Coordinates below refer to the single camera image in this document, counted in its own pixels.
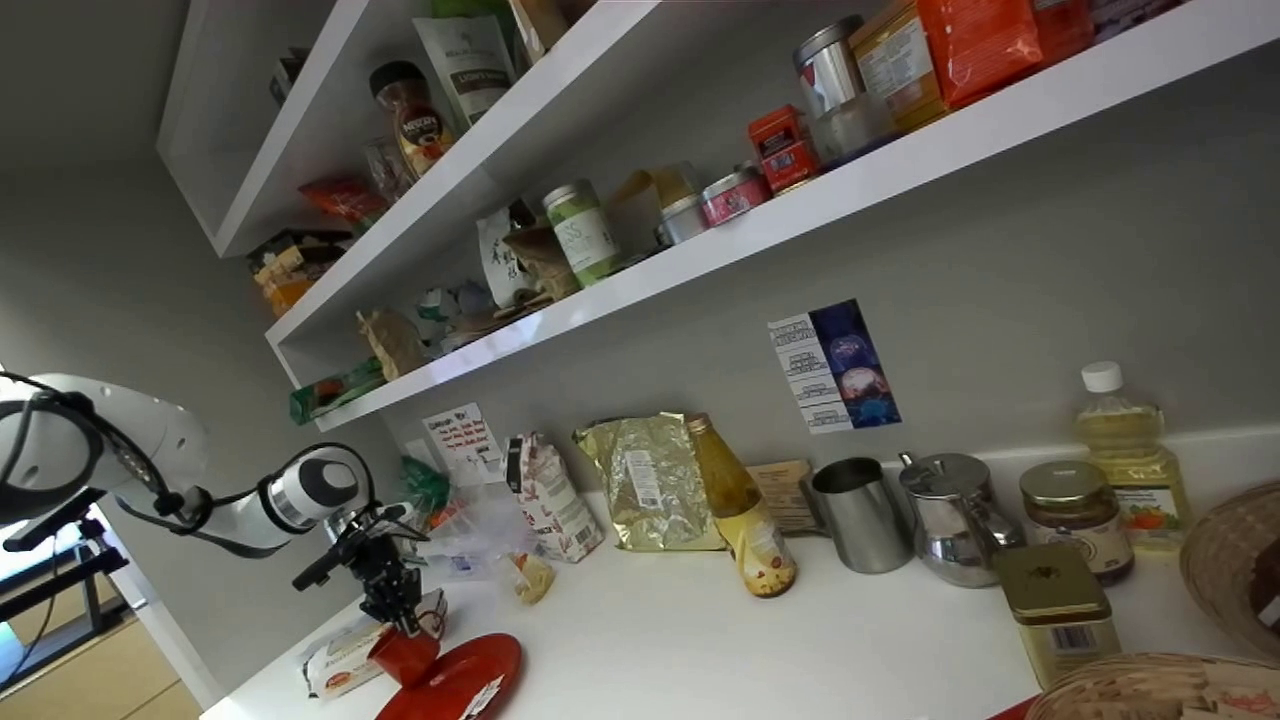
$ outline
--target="canned food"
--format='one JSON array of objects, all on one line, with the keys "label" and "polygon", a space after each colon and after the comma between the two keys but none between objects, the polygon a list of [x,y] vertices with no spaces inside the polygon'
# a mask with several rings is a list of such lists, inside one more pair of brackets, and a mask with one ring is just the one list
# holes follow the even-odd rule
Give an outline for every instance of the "canned food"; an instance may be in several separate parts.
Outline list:
[{"label": "canned food", "polygon": [[1094,580],[1115,585],[1130,574],[1130,547],[1118,530],[1118,503],[1099,468],[1084,459],[1028,468],[1025,508],[1037,545],[1078,545]]},{"label": "canned food", "polygon": [[762,200],[766,200],[766,191],[754,181],[754,174],[726,174],[704,190],[704,222],[712,229],[718,229],[718,224],[749,215]]}]

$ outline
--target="tin can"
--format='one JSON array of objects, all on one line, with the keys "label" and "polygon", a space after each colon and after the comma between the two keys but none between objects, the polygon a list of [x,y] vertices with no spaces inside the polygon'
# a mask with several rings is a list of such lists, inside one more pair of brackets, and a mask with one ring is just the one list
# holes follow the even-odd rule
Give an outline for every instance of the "tin can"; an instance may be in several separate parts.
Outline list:
[{"label": "tin can", "polygon": [[1008,547],[994,576],[1038,689],[1118,654],[1113,604],[1071,545]]},{"label": "tin can", "polygon": [[1118,503],[1094,464],[1037,464],[1020,483],[1037,545],[1078,545],[1087,574],[1102,585],[1115,585],[1130,574]]},{"label": "tin can", "polygon": [[616,274],[619,247],[603,224],[603,207],[592,186],[560,186],[543,198],[560,252],[579,285],[595,285]]},{"label": "tin can", "polygon": [[862,91],[862,80],[857,76],[857,65],[842,44],[861,27],[862,27],[861,18],[842,18],[837,24],[815,27],[796,48],[796,73],[798,73],[798,90],[805,90],[810,116],[825,116]]},{"label": "tin can", "polygon": [[663,207],[663,242],[685,246],[688,236],[704,233],[704,213],[696,207],[696,198],[678,198]]},{"label": "tin can", "polygon": [[704,222],[718,229],[749,215],[762,200],[766,191],[754,174],[726,174],[704,190]]}]

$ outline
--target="wire cable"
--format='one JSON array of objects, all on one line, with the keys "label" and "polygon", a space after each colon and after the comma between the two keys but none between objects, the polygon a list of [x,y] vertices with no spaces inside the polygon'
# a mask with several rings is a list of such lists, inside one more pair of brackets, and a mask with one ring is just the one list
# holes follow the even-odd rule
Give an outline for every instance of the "wire cable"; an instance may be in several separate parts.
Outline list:
[{"label": "wire cable", "polygon": [[[48,585],[54,580],[50,556],[54,556],[54,538],[48,539]],[[24,648],[24,657],[18,657],[18,661],[11,666],[11,671],[0,679],[0,689],[8,689],[8,686],[24,671],[24,666],[31,661],[31,654],[45,645],[45,632],[48,632],[48,620],[50,620],[50,608],[54,608],[54,596],[58,596],[58,593],[50,593],[50,596],[45,599],[45,620],[40,620],[31,645]]]}]

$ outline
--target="plastic bottle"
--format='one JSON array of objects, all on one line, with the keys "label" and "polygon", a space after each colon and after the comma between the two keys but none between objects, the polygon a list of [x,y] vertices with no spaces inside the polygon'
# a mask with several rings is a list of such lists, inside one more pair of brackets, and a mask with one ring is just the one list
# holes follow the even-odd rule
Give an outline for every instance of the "plastic bottle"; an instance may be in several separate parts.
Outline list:
[{"label": "plastic bottle", "polygon": [[780,596],[796,585],[796,560],[780,545],[773,516],[749,468],[730,455],[718,433],[704,421],[688,421],[688,440],[704,473],[709,508],[750,596]]},{"label": "plastic bottle", "polygon": [[1187,492],[1174,455],[1161,443],[1161,403],[1125,392],[1115,360],[1084,365],[1078,379],[1087,399],[1077,412],[1077,436],[1115,490],[1130,547],[1174,553],[1187,530]]}]

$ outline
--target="red object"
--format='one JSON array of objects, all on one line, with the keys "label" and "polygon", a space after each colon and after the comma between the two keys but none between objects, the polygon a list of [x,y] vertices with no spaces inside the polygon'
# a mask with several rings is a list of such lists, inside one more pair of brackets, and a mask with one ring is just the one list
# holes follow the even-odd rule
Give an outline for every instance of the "red object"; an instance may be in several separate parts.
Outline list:
[{"label": "red object", "polygon": [[400,689],[407,686],[419,686],[435,657],[440,657],[440,641],[435,637],[402,637],[394,629],[387,629],[370,648],[367,657],[387,671],[394,677]]},{"label": "red object", "polygon": [[920,19],[953,110],[1093,44],[1087,0],[920,0]]},{"label": "red object", "polygon": [[766,191],[782,191],[820,174],[805,119],[793,104],[760,116],[749,136],[760,152],[754,174],[762,175]]},{"label": "red object", "polygon": [[521,668],[516,637],[474,637],[443,654],[419,686],[400,689],[377,720],[493,720],[511,701]]}]

